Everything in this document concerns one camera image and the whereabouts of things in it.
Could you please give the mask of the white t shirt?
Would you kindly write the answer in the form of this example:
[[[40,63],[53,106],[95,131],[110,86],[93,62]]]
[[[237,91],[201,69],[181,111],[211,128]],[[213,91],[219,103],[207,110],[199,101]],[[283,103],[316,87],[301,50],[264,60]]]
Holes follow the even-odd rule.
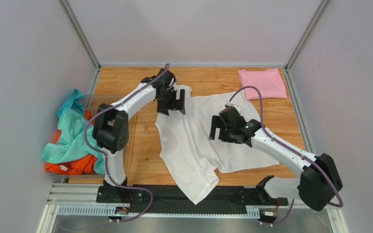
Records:
[[[279,164],[266,153],[245,144],[209,140],[211,118],[225,108],[230,98],[242,110],[241,115],[246,120],[260,119],[243,93],[193,97],[191,87],[179,85],[177,88],[186,92],[186,114],[179,111],[172,111],[169,116],[158,114],[155,125],[161,142],[159,156],[177,186],[194,203],[204,199],[217,186],[220,180],[216,170],[232,173]]]

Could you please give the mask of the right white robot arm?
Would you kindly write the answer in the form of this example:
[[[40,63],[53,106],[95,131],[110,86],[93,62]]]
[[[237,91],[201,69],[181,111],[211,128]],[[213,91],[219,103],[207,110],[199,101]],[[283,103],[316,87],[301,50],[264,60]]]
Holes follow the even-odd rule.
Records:
[[[246,121],[232,105],[212,116],[209,139],[216,138],[262,151],[296,175],[296,178],[263,179],[258,186],[270,198],[298,199],[314,211],[328,205],[343,206],[339,194],[343,184],[330,155],[315,155],[294,146],[268,129],[263,120]]]

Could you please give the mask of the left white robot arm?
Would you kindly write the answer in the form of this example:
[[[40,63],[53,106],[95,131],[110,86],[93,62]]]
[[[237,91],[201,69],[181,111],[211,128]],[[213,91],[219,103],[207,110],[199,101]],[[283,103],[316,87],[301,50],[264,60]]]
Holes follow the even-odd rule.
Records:
[[[157,101],[157,112],[185,110],[185,90],[177,89],[177,79],[166,65],[158,74],[142,79],[139,85],[121,100],[102,104],[93,116],[92,137],[103,152],[105,164],[104,188],[123,195],[130,190],[125,186],[123,150],[129,141],[129,121],[145,105]]]

